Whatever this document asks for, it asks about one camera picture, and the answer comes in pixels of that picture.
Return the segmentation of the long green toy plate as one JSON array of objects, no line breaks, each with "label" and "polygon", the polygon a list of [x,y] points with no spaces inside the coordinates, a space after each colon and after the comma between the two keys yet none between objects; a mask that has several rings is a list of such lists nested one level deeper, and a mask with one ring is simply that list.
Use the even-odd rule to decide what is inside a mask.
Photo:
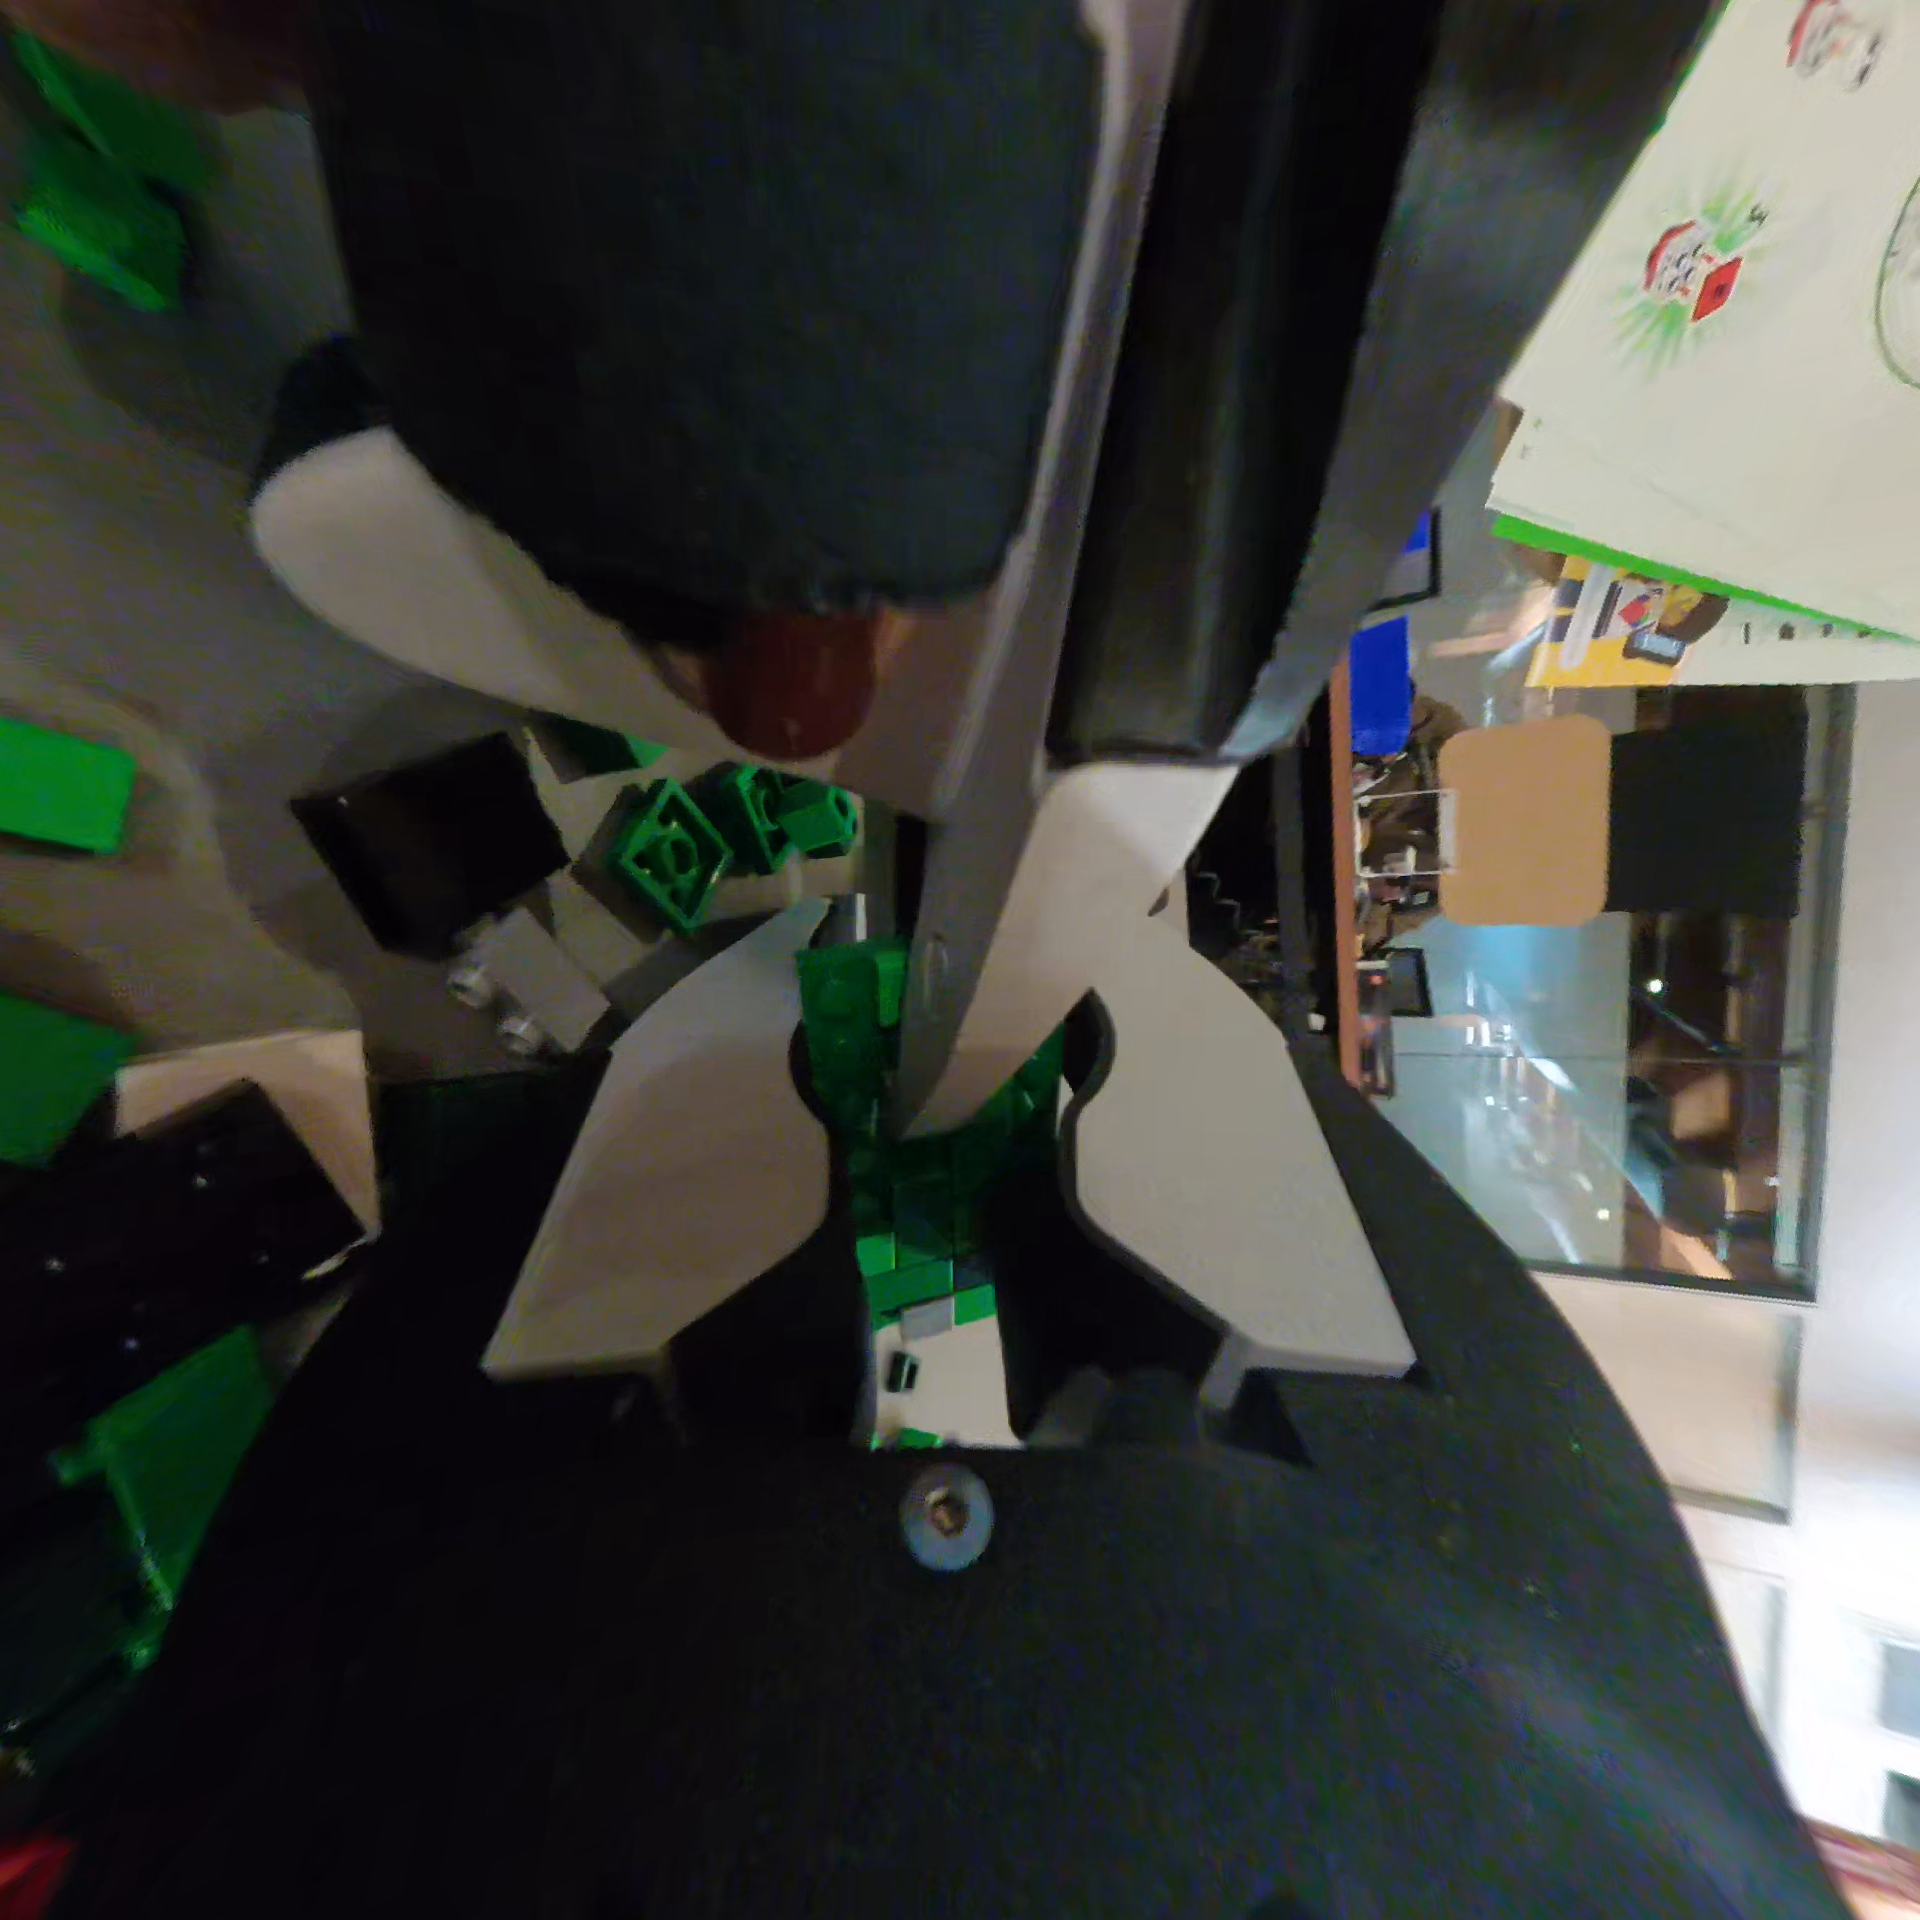
[{"label": "long green toy plate", "polygon": [[110,857],[134,786],[134,753],[3,715],[3,839]]}]

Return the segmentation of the white toy brick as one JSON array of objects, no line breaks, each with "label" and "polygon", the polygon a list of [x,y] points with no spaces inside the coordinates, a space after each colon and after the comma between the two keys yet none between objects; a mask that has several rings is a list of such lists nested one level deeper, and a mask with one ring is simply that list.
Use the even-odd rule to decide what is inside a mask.
[{"label": "white toy brick", "polygon": [[289,1027],[130,1060],[116,1076],[116,1135],[158,1128],[238,1084],[275,1104],[364,1231],[376,1235],[376,1086],[356,1027]]}]

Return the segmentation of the yellow printed box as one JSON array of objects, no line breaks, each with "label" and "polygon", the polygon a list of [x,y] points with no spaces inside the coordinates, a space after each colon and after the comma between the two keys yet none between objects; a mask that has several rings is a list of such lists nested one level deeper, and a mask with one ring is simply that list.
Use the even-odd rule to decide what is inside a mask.
[{"label": "yellow printed box", "polygon": [[1679,685],[1688,652],[1727,610],[1724,594],[1565,558],[1548,620],[1528,657],[1525,688]]}]

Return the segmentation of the glass partition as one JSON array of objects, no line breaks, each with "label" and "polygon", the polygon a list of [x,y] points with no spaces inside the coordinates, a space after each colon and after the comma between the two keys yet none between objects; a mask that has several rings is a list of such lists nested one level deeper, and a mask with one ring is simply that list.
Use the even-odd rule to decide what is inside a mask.
[{"label": "glass partition", "polygon": [[1368,965],[1382,1113],[1528,1266],[1816,1294],[1836,943],[1813,911],[1435,916]]}]

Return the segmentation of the white instruction booklet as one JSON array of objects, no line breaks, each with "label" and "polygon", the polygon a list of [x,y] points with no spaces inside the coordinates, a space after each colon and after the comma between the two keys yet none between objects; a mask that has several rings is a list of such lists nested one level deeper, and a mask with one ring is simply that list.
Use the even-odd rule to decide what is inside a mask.
[{"label": "white instruction booklet", "polygon": [[1918,641],[1918,2],[1727,2],[1501,394],[1507,518]]}]

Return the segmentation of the grey studded toy brick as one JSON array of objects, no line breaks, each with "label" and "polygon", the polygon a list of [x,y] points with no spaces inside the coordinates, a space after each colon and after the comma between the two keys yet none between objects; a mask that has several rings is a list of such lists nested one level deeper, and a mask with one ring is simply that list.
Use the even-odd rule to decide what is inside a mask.
[{"label": "grey studded toy brick", "polygon": [[445,988],[524,1060],[577,1055],[611,1022],[611,1000],[531,908],[472,930]]}]

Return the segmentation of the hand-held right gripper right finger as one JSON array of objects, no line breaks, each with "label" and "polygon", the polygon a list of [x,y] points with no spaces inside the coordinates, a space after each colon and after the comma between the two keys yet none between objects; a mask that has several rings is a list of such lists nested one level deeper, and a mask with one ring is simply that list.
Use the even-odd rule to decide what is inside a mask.
[{"label": "hand-held right gripper right finger", "polygon": [[1404,1378],[1414,1346],[1284,1031],[1168,915],[1099,964],[1066,1191],[1253,1366]]}]

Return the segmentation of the white cabinet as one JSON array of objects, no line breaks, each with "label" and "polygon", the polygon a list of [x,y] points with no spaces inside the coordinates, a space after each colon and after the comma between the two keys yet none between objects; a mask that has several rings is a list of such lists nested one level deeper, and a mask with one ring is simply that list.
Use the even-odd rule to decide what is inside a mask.
[{"label": "white cabinet", "polygon": [[1537,1278],[1691,1538],[1790,1799],[1918,1853],[1918,1399],[1850,1401],[1850,1322]]}]

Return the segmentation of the wooden table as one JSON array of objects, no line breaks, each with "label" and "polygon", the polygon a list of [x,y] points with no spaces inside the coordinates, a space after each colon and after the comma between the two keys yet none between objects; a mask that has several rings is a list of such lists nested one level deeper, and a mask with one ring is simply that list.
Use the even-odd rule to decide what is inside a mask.
[{"label": "wooden table", "polygon": [[1325,688],[1328,804],[1333,804],[1333,974],[1338,1072],[1372,1101],[1394,1098],[1399,1051],[1390,1017],[1368,1000],[1359,941],[1359,816],[1353,753],[1353,668],[1338,661]]}]

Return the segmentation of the long black toy plate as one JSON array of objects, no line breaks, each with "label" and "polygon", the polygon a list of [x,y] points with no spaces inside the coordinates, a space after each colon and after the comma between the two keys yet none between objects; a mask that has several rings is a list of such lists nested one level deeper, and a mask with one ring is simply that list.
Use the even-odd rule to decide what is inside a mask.
[{"label": "long black toy plate", "polygon": [[3,1454],[293,1309],[367,1226],[252,1081],[3,1189]]}]

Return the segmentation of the black sloped toy brick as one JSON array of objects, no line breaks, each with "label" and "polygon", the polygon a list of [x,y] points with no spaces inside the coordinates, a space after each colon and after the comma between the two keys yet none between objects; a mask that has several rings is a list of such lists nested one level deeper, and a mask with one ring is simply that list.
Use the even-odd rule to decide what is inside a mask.
[{"label": "black sloped toy brick", "polygon": [[291,816],[370,938],[420,961],[453,958],[573,863],[508,733],[312,791]]}]

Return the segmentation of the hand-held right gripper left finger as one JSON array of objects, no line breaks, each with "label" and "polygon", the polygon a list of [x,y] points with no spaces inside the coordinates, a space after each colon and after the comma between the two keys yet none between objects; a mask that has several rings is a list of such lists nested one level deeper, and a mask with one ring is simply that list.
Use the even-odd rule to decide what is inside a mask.
[{"label": "hand-held right gripper left finger", "polygon": [[646,1362],[824,1229],[829,1132],[794,1039],[827,915],[827,898],[787,906],[613,1042],[485,1347],[493,1380]]}]

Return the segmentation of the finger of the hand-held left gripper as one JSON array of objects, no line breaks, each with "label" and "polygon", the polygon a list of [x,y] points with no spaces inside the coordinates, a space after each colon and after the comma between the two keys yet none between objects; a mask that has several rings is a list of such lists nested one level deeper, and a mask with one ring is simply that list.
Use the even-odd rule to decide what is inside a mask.
[{"label": "finger of the hand-held left gripper", "polygon": [[1042,1035],[1035,1045],[1015,1045],[1015,1068],[1090,993],[1100,964],[1149,922],[1235,781],[1235,765],[1093,762],[1048,783],[1045,948],[1031,953],[1045,964],[1045,974],[1031,975],[1031,986],[1045,988]]},{"label": "finger of the hand-held left gripper", "polygon": [[903,1006],[896,1132],[978,1117],[1042,1035],[1045,778],[970,778],[925,828]]}]

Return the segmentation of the person's left hand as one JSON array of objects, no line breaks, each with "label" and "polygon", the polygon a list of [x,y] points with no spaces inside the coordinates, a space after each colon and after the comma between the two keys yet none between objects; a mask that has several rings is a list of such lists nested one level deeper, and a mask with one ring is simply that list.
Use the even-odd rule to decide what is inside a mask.
[{"label": "person's left hand", "polygon": [[756,610],[698,662],[710,715],[759,762],[839,752],[879,697],[885,613]]}]

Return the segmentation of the pile of green toy bricks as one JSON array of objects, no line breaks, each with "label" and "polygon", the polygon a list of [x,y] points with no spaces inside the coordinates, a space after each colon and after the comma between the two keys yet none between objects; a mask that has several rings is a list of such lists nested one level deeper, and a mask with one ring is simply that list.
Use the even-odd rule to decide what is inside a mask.
[{"label": "pile of green toy bricks", "polygon": [[[3,2],[6,96],[33,96],[23,125],[43,140],[28,160],[23,225],[61,255],[71,273],[134,308],[169,315],[192,281],[202,199],[221,172],[213,116],[291,110],[301,96],[301,25],[312,2]],[[430,97],[508,103],[510,71],[549,103],[759,103],[743,25],[719,2],[325,2],[342,110]],[[291,435],[282,384],[242,411],[221,403],[211,426],[213,381],[192,374],[192,443],[232,456],[248,492]],[[781,804],[798,783],[785,770],[721,765],[692,786],[658,781],[621,799],[611,828],[613,884],[636,884],[662,930],[697,930],[710,895],[744,858],[762,875],[794,852]],[[535,1231],[556,1145],[552,1121],[510,1128],[469,1172],[441,1177],[407,1198],[400,1229],[376,1242],[372,1295],[347,1312],[265,1426],[215,1528],[191,1633],[238,1660],[279,1611],[318,1611],[319,1590],[400,1590],[424,1565],[441,1507],[498,1505],[498,1486],[565,1482],[552,1460],[588,1456],[611,1440],[658,1445],[661,1403],[636,1388],[626,1420],[595,1380],[491,1384],[476,1352],[508,1301],[510,1271]]]}]

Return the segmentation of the green checkered brick assembly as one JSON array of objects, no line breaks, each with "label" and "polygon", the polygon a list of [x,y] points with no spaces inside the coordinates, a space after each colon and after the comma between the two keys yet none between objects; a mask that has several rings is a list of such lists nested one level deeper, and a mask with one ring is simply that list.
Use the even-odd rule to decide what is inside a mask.
[{"label": "green checkered brick assembly", "polygon": [[857,1271],[871,1331],[916,1309],[954,1326],[996,1316],[987,1221],[996,1189],[1056,1164],[1066,1092],[1060,1024],[957,1131],[893,1135],[909,948],[903,938],[798,953],[808,1094],[848,1183]]}]

